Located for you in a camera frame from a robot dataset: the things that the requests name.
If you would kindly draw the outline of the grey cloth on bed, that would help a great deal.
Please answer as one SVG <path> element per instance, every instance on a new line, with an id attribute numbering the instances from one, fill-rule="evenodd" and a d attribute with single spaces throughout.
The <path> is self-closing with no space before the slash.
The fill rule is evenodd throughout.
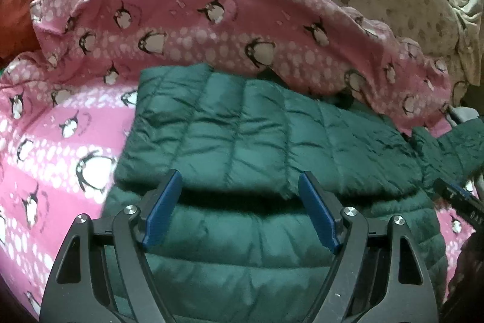
<path id="1" fill-rule="evenodd" d="M 479 113 L 471 107 L 449 107 L 446 113 L 446 119 L 452 127 L 461 125 L 469 120 L 479 118 Z"/>

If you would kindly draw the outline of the pink penguin fleece blanket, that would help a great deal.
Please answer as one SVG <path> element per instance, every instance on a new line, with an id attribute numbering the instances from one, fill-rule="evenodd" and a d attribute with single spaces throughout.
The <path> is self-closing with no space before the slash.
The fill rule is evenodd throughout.
<path id="1" fill-rule="evenodd" d="M 446 59 L 331 0 L 35 0 L 30 15 L 40 48 L 1 76 L 1 273 L 33 316 L 74 217 L 107 217 L 126 144 L 114 99 L 146 69 L 204 64 L 362 105 L 407 138 L 454 129 Z"/>

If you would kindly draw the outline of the dark green puffer jacket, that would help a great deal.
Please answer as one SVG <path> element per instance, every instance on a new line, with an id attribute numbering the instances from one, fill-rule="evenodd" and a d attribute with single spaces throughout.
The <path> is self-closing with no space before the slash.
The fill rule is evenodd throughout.
<path id="1" fill-rule="evenodd" d="M 168 170 L 183 178 L 167 235 L 147 255 L 178 322 L 304 319 L 332 264 L 299 199 L 306 170 L 367 217 L 402 215 L 443 299 L 432 185 L 482 169 L 481 120 L 407 138 L 362 105 L 341 109 L 204 64 L 146 69 L 114 102 L 126 144 L 104 215 L 137 203 Z"/>

